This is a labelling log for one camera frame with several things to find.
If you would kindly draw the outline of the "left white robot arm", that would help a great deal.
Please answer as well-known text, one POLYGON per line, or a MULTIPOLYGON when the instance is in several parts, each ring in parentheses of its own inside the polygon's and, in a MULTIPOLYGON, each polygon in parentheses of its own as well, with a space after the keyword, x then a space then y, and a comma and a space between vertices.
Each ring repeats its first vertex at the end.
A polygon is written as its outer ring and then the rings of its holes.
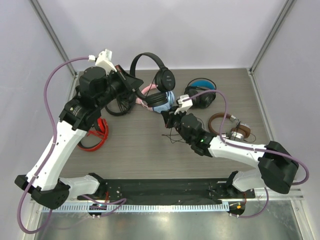
POLYGON ((76 95, 65 104, 54 125, 52 142, 28 174, 16 177, 15 184, 51 210, 81 195, 102 199, 106 195, 105 181, 97 174, 62 178, 60 173, 80 140, 101 117, 101 110, 121 94, 138 92, 143 83, 120 65, 110 73, 97 66, 87 68, 79 78, 76 95))

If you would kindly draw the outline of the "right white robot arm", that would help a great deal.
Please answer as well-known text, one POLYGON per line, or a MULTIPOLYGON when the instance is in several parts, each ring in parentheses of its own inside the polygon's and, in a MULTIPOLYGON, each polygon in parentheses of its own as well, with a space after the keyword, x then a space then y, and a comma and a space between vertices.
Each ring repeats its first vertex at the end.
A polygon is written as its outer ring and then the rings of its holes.
POLYGON ((269 188, 288 194, 299 164, 275 141, 267 145, 247 144, 227 140, 203 129, 192 114, 162 111, 166 128, 174 128, 190 148, 200 156, 225 158, 251 166, 248 171, 234 171, 225 185, 226 194, 237 198, 243 192, 256 188, 269 188))

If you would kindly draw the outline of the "black wired on-ear headphones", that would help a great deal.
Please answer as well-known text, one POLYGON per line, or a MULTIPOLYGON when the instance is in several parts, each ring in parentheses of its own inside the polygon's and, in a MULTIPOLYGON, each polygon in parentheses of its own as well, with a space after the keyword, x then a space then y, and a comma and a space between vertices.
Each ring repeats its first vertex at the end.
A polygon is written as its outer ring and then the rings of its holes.
MULTIPOLYGON (((173 73, 164 65, 163 61, 154 53, 144 52, 138 54, 130 65, 129 74, 136 77, 136 66, 140 57, 146 56, 152 59, 158 66, 159 70, 153 78, 151 84, 156 85, 156 89, 148 90, 146 94, 135 94, 137 98, 146 102, 148 107, 156 107, 168 102, 166 92, 173 91, 176 86, 176 80, 173 73)), ((172 106, 168 111, 177 109, 178 106, 172 106)))

